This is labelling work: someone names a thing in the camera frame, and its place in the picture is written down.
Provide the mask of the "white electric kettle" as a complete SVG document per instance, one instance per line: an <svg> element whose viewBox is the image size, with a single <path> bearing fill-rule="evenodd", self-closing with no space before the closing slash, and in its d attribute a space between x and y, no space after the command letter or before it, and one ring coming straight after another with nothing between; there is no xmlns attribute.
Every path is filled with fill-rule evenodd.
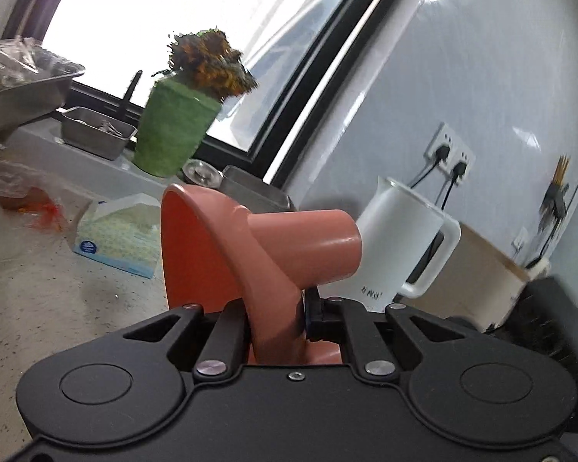
<svg viewBox="0 0 578 462"><path fill-rule="evenodd" d="M419 298L443 270L461 237L458 221L389 177L357 220L362 256L357 271L338 281L335 295L382 312L396 296Z"/></svg>

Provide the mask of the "small steel tray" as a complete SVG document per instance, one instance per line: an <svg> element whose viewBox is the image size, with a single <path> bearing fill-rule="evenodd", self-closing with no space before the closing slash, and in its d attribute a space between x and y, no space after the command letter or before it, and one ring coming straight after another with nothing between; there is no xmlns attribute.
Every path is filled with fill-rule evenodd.
<svg viewBox="0 0 578 462"><path fill-rule="evenodd" d="M63 142L105 160L117 160L135 134L134 126L87 107L72 107L61 114Z"/></svg>
<svg viewBox="0 0 578 462"><path fill-rule="evenodd" d="M291 198L285 192L238 167L226 166L222 175L219 191L246 206L252 213L295 211Z"/></svg>

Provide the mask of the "cardboard box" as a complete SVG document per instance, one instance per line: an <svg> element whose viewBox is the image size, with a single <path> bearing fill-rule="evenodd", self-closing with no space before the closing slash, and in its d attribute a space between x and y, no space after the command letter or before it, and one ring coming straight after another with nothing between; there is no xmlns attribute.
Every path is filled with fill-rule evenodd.
<svg viewBox="0 0 578 462"><path fill-rule="evenodd" d="M465 224L446 266L427 292L403 303L431 315L462 317L480 331L498 328L529 282L527 272Z"/></svg>

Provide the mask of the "round steel lid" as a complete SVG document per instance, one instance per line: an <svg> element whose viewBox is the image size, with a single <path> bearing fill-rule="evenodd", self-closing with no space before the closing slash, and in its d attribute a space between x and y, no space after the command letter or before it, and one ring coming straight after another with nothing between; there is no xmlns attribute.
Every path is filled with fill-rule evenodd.
<svg viewBox="0 0 578 462"><path fill-rule="evenodd" d="M209 189L219 189L223 174L214 166L202 160L188 160L181 168L185 182L190 185Z"/></svg>

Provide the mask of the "tissue pack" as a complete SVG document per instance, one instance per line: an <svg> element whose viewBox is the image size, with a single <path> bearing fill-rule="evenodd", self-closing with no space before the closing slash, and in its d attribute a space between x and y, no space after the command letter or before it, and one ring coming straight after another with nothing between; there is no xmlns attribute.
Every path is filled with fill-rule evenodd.
<svg viewBox="0 0 578 462"><path fill-rule="evenodd" d="M160 261L160 202L143 193L93 201L77 223L73 252L153 278Z"/></svg>

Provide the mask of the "green flower pot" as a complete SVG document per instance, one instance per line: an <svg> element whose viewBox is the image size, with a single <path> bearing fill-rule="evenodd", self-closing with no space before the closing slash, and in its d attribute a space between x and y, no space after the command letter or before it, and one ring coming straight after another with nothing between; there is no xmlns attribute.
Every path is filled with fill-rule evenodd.
<svg viewBox="0 0 578 462"><path fill-rule="evenodd" d="M194 155L222 104L182 85L159 79L138 122L132 163L158 177L169 177Z"/></svg>

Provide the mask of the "dried flowers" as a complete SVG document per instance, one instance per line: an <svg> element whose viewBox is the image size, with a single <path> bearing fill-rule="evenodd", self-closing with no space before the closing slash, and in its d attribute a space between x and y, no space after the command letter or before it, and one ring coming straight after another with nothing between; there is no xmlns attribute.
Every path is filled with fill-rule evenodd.
<svg viewBox="0 0 578 462"><path fill-rule="evenodd" d="M177 33L168 49L168 66L154 76L172 77L219 102L258 88L257 80L242 64L242 52L233 48L218 28Z"/></svg>

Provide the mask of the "clear plastic bag with food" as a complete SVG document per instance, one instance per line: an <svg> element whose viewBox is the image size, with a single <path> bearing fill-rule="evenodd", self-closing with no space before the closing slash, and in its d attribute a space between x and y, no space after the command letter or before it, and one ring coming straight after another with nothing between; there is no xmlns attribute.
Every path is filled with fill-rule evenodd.
<svg viewBox="0 0 578 462"><path fill-rule="evenodd" d="M0 159L0 212L24 218L29 228L65 233L71 225L69 192L58 177Z"/></svg>

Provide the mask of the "large steel tray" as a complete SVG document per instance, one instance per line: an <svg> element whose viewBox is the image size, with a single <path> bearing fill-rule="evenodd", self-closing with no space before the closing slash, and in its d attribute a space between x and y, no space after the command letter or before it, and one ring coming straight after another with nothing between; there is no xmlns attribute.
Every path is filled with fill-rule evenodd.
<svg viewBox="0 0 578 462"><path fill-rule="evenodd" d="M0 40L0 133L64 106L73 80L84 72L35 38Z"/></svg>

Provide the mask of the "white wall socket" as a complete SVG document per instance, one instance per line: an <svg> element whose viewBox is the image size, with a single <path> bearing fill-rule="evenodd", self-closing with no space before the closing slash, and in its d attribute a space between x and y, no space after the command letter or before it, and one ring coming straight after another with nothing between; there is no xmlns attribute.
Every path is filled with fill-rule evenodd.
<svg viewBox="0 0 578 462"><path fill-rule="evenodd" d="M465 173L456 181L458 185L461 185L469 176L476 162L475 154L447 123L440 124L439 129L435 132L425 150L424 156L428 162L432 163L435 160L436 150L439 149L440 146L449 147L449 153L446 159L440 160L440 163L437 165L437 168L447 177L452 177L452 170L458 163L465 164Z"/></svg>

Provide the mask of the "chopstick holder on wall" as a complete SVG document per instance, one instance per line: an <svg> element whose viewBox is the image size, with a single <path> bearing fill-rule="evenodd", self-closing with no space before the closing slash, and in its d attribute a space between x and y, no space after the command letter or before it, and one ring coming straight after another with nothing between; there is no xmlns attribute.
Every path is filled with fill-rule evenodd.
<svg viewBox="0 0 578 462"><path fill-rule="evenodd" d="M564 154L556 163L556 170L546 189L541 208L539 231L544 231L547 226L557 224L565 218L567 206L564 200L569 186L565 182L565 176L569 167L570 157Z"/></svg>

